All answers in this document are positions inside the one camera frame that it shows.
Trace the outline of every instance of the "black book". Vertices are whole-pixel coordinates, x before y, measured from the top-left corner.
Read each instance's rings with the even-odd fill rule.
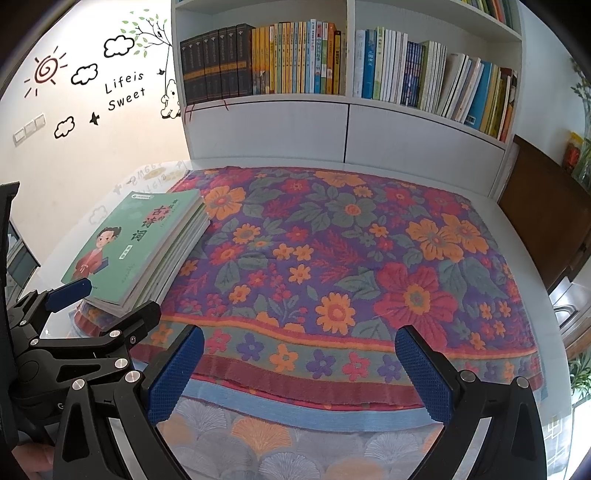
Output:
[[[230,97],[238,96],[238,62],[236,61],[236,27],[228,28],[228,85]]]
[[[246,24],[236,26],[236,69],[238,71],[238,95],[252,95],[251,37],[254,27]]]

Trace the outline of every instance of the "wall decal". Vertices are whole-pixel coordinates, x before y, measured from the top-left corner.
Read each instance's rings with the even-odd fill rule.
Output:
[[[35,57],[35,62],[37,62],[37,68],[35,69],[35,74],[33,75],[32,79],[27,78],[24,81],[24,83],[29,83],[32,80],[34,80],[35,87],[28,86],[27,92],[25,93],[25,98],[27,98],[27,96],[29,95],[29,93],[31,93],[33,88],[35,89],[35,96],[37,96],[39,94],[39,87],[37,87],[37,85],[42,85],[45,82],[51,82],[53,85],[55,85],[56,81],[53,79],[53,77],[56,75],[56,73],[59,71],[59,69],[62,69],[62,68],[65,68],[68,66],[67,63],[60,64],[61,63],[60,60],[62,60],[66,56],[66,54],[63,53],[63,54],[59,55],[59,53],[57,52],[58,48],[59,48],[59,46],[55,47],[55,49],[53,50],[51,55],[47,55],[42,60],[39,60],[38,57]]]
[[[74,117],[70,115],[63,122],[57,124],[56,131],[53,132],[53,135],[55,138],[67,137],[68,134],[74,130],[75,126]]]
[[[86,85],[89,81],[94,80],[98,74],[99,66],[96,63],[91,63],[87,67],[80,67],[76,70],[70,81],[72,85]]]
[[[155,50],[159,54],[162,52],[163,55],[164,49],[166,49],[166,63],[164,68],[160,68],[158,72],[158,75],[164,77],[163,96],[160,99],[161,103],[164,104],[164,108],[160,110],[160,115],[162,118],[177,118],[180,116],[181,109],[176,81],[174,80],[172,35],[167,31],[166,25],[168,19],[162,20],[158,14],[151,17],[149,8],[144,8],[136,13],[134,11],[129,13],[135,15],[136,18],[132,21],[123,20],[122,23],[126,27],[131,27],[131,29],[121,28],[121,33],[135,36],[134,41],[137,49],[134,51],[134,55],[139,55],[143,51],[142,56],[146,58],[148,49],[151,47],[155,47],[155,49],[150,51]]]
[[[105,41],[105,57],[111,58],[115,55],[121,57],[127,55],[129,51],[134,47],[135,40],[128,38],[125,35],[117,35],[115,38],[109,38]]]

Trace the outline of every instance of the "yellow book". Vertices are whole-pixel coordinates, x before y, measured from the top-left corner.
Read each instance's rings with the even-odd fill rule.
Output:
[[[333,71],[333,94],[340,94],[340,31],[335,32],[335,69]]]
[[[301,41],[303,37],[302,25],[304,22],[299,22],[297,27],[297,65],[295,66],[295,79],[296,86],[295,92],[301,92]]]
[[[271,26],[271,93],[277,93],[277,24]]]
[[[271,27],[265,27],[265,93],[271,93]]]

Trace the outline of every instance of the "blue gripper pad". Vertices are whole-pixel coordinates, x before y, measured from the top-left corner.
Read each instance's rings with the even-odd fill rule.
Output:
[[[453,392],[427,355],[404,328],[396,333],[396,355],[435,421],[448,425],[454,411]]]
[[[160,373],[151,381],[147,398],[142,399],[148,420],[153,426],[170,417],[203,355],[205,338],[201,328],[187,325],[177,340],[166,352],[159,353],[144,370],[146,380],[150,380],[151,367],[161,368]],[[159,365],[163,361],[166,362],[165,365]]]

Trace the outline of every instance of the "blue book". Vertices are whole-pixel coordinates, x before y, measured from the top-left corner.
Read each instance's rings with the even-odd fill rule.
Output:
[[[400,100],[400,105],[408,105],[408,97],[410,96],[410,76],[416,46],[417,44],[415,42],[408,42],[407,57],[404,64],[404,76],[402,77],[402,98]]]
[[[365,63],[363,65],[363,89],[361,91],[361,98],[374,97],[375,46],[377,41],[377,31],[365,31]]]
[[[314,59],[314,93],[320,93],[320,79],[322,78],[322,22],[316,21],[316,58]]]
[[[312,22],[306,24],[306,84],[304,91],[310,93],[310,36],[312,35]]]
[[[294,44],[293,44],[293,67],[291,69],[291,93],[297,92],[297,43],[298,43],[298,27],[300,23],[294,22]]]
[[[474,94],[474,100],[468,110],[468,115],[464,125],[467,125],[477,130],[480,128],[482,123],[482,117],[484,115],[484,108],[486,106],[486,98],[488,97],[488,87],[491,83],[492,63],[489,61],[483,61],[484,68],[482,69],[482,76],[478,87],[476,87],[476,93]]]

